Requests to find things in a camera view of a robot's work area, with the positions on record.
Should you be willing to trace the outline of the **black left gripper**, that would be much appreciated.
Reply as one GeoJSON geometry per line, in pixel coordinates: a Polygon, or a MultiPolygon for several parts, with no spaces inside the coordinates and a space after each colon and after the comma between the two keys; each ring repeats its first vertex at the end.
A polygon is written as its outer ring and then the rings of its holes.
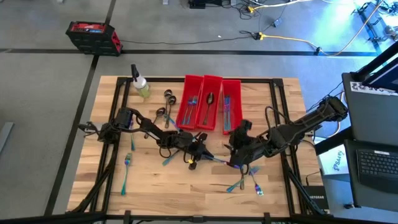
{"type": "Polygon", "coordinates": [[[206,149],[204,141],[207,139],[207,134],[199,132],[195,136],[189,132],[180,132],[178,134],[178,146],[185,154],[190,154],[189,169],[195,170],[199,160],[213,160],[212,153],[206,149]]]}

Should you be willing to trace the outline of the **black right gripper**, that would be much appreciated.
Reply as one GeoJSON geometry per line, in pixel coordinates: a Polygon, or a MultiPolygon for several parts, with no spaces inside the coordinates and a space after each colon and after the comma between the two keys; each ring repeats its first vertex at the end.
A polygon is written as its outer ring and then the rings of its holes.
{"type": "Polygon", "coordinates": [[[243,119],[241,124],[231,133],[231,145],[224,144],[224,147],[231,151],[228,165],[234,168],[241,168],[244,164],[259,159],[263,156],[264,146],[255,137],[248,136],[252,122],[243,119]]]}

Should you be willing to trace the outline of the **red plastic storage bin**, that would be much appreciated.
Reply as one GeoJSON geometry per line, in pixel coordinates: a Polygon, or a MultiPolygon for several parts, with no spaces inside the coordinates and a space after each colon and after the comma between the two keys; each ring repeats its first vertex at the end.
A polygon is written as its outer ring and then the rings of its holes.
{"type": "Polygon", "coordinates": [[[223,81],[222,77],[213,76],[213,75],[204,76],[203,86],[200,94],[200,101],[197,110],[197,118],[196,118],[197,128],[207,129],[211,131],[215,129],[222,81],[223,81]],[[207,109],[206,99],[210,92],[214,93],[214,102],[210,106],[208,112],[207,125],[203,125],[203,120],[205,119],[205,114],[207,109]]]}
{"type": "Polygon", "coordinates": [[[243,119],[242,99],[241,99],[241,81],[227,80],[222,81],[223,89],[223,134],[228,135],[241,124],[243,119]],[[224,131],[224,96],[231,97],[231,130],[224,131]]]}
{"type": "Polygon", "coordinates": [[[200,101],[200,94],[201,94],[201,89],[203,86],[203,80],[204,80],[203,76],[185,75],[183,93],[182,93],[180,107],[179,107],[177,119],[176,119],[176,124],[180,129],[187,129],[187,130],[195,129],[197,110],[198,110],[198,104],[200,101]],[[189,98],[194,97],[194,96],[198,97],[198,103],[193,108],[190,124],[187,124],[187,119],[186,119],[185,124],[182,125],[183,117],[185,114],[185,108],[187,107],[187,101],[189,100],[189,98]]]}

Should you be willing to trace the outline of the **spray bottle with black trigger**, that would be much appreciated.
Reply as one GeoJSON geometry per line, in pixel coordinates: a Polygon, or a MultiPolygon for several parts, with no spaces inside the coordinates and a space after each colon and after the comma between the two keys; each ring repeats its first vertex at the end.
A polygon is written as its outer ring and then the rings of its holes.
{"type": "Polygon", "coordinates": [[[131,74],[133,79],[133,86],[138,91],[138,94],[143,98],[150,97],[150,90],[147,80],[139,73],[135,64],[131,64],[131,74]]]}

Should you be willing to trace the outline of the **black network box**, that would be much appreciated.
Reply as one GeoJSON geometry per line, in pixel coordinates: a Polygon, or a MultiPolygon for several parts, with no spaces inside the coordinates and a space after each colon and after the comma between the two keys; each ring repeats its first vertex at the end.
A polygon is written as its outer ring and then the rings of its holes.
{"type": "Polygon", "coordinates": [[[324,186],[305,186],[304,189],[309,194],[310,198],[318,205],[322,210],[328,210],[328,199],[326,196],[326,190],[324,186]]]}

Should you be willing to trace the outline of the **white paper sheet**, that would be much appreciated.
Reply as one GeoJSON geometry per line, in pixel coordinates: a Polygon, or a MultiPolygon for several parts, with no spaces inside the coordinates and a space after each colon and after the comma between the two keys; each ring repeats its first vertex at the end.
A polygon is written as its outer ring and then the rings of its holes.
{"type": "Polygon", "coordinates": [[[348,163],[344,145],[330,149],[318,156],[318,162],[323,175],[348,174],[348,163]]]}

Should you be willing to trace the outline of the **black side desk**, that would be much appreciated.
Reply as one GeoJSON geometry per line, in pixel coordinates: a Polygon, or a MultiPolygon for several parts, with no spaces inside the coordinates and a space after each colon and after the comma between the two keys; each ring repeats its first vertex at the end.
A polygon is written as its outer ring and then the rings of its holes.
{"type": "Polygon", "coordinates": [[[354,204],[398,212],[398,194],[362,185],[358,180],[357,149],[398,153],[398,96],[351,91],[349,73],[342,74],[352,137],[344,141],[354,204]]]}

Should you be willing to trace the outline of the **black laptop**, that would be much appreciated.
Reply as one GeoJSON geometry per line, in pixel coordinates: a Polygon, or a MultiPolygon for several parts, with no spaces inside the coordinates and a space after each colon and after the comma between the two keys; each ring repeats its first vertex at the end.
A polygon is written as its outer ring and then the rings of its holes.
{"type": "Polygon", "coordinates": [[[381,192],[398,194],[398,153],[357,149],[358,180],[381,192]]]}

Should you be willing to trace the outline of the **white printed label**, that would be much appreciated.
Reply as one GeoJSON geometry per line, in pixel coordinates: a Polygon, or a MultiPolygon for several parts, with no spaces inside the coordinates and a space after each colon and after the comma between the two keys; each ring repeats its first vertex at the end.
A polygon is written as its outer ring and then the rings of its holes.
{"type": "Polygon", "coordinates": [[[373,88],[362,85],[361,82],[350,82],[349,83],[351,91],[360,92],[360,93],[369,93],[373,95],[387,95],[387,96],[398,96],[398,93],[387,90],[383,88],[373,88]]]}

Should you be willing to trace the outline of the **red and black toolbox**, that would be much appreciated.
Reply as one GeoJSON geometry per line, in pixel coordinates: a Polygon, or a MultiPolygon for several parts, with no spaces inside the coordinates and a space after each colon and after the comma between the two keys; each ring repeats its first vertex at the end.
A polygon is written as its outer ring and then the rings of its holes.
{"type": "Polygon", "coordinates": [[[72,21],[65,34],[86,55],[118,57],[123,48],[115,28],[101,22],[72,21]]]}

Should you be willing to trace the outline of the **black floor stand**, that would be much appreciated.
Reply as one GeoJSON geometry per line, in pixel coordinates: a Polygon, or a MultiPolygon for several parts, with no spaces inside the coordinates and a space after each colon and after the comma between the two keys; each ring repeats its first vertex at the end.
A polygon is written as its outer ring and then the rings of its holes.
{"type": "Polygon", "coordinates": [[[357,6],[353,12],[365,23],[370,41],[398,41],[398,0],[364,0],[357,6]]]}

